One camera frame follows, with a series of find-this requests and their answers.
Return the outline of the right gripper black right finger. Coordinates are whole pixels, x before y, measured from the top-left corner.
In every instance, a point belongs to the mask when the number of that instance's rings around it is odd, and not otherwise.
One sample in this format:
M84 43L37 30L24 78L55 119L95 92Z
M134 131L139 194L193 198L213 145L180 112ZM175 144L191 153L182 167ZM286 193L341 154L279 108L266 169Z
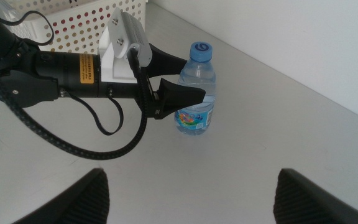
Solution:
M289 168L279 172L273 215L277 223L358 223L358 210Z

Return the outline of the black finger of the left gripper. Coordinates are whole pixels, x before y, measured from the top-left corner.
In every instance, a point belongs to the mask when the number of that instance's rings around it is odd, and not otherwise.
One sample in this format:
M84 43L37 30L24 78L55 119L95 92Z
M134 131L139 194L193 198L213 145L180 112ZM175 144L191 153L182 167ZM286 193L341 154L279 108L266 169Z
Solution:
M201 88L174 84L162 78L159 86L160 114L170 114L200 104L205 94L206 91Z
M147 76L149 78L178 75L187 63L187 60L170 55L152 44L150 44L150 48L152 50L152 59L147 66Z

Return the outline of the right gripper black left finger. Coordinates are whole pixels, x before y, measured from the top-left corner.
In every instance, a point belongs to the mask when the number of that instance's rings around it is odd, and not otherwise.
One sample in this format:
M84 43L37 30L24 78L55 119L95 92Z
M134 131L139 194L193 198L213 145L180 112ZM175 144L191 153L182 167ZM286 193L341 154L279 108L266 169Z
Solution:
M100 223L108 220L108 178L102 168L81 179L16 223Z

